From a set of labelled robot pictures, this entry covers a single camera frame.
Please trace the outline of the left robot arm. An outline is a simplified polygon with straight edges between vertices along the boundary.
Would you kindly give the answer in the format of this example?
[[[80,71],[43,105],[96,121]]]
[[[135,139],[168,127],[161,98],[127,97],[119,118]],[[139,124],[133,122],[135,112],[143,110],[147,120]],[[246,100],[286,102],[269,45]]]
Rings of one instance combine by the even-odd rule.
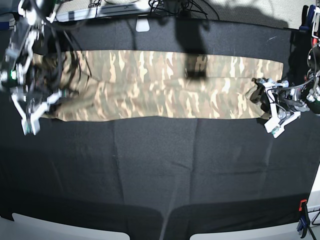
[[[255,78],[258,86],[253,102],[260,102],[261,108],[270,114],[264,124],[267,133],[276,139],[285,126],[311,111],[320,115],[320,2],[307,6],[301,16],[300,31],[311,33],[311,49],[307,55],[308,71],[301,84],[290,84],[288,80]]]

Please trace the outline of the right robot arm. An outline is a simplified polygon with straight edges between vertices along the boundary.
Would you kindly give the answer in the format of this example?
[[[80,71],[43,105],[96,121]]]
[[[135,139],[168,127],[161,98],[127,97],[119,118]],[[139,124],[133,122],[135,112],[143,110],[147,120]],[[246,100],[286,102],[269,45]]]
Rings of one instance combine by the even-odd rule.
[[[45,68],[34,62],[34,51],[44,43],[45,26],[51,26],[55,19],[55,5],[54,0],[19,2],[20,20],[13,28],[0,63],[0,90],[10,94],[21,117],[24,135],[36,135],[40,118],[68,95],[61,88],[63,59],[58,38],[54,39],[56,66]]]

